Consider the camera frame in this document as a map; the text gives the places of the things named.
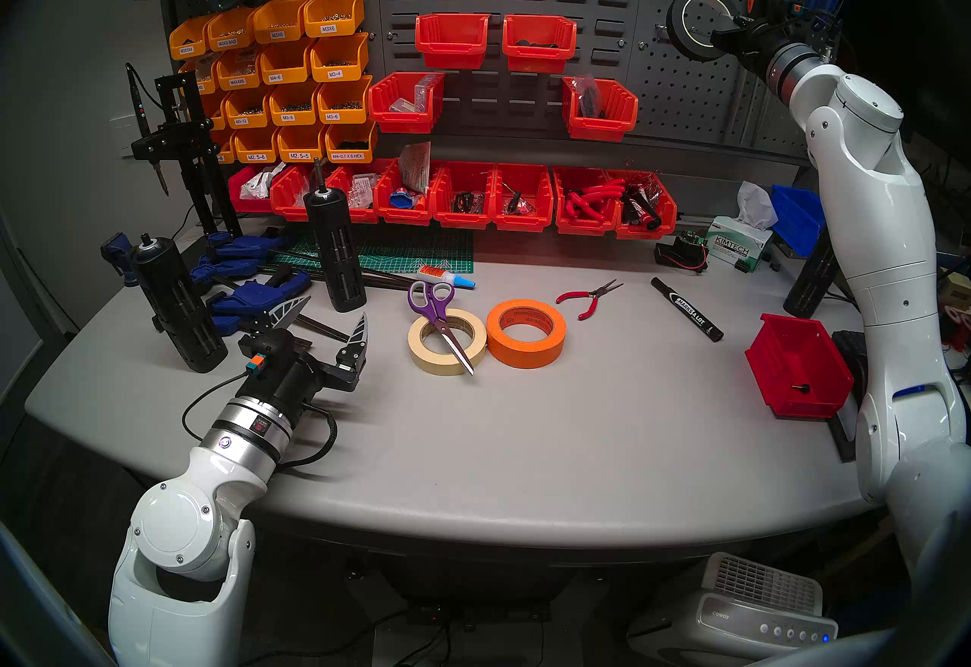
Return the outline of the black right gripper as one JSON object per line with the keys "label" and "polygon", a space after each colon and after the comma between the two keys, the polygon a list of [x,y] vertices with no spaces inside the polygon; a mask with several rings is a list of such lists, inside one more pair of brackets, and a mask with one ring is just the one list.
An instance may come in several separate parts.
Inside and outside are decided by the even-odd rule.
{"label": "black right gripper", "polygon": [[779,51],[780,29],[765,19],[716,13],[713,25],[725,25],[713,31],[714,48],[735,57],[748,71],[767,70]]}

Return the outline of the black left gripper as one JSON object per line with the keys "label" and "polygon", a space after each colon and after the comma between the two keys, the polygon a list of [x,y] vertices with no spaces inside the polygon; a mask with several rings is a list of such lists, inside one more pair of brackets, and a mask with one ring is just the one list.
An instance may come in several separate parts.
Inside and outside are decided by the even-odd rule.
{"label": "black left gripper", "polygon": [[[258,333],[288,329],[310,299],[310,295],[298,296],[264,310],[258,316]],[[368,334],[367,313],[362,313],[334,364],[314,358],[265,358],[262,367],[244,381],[243,396],[297,419],[304,404],[321,389],[352,392],[366,363]]]}

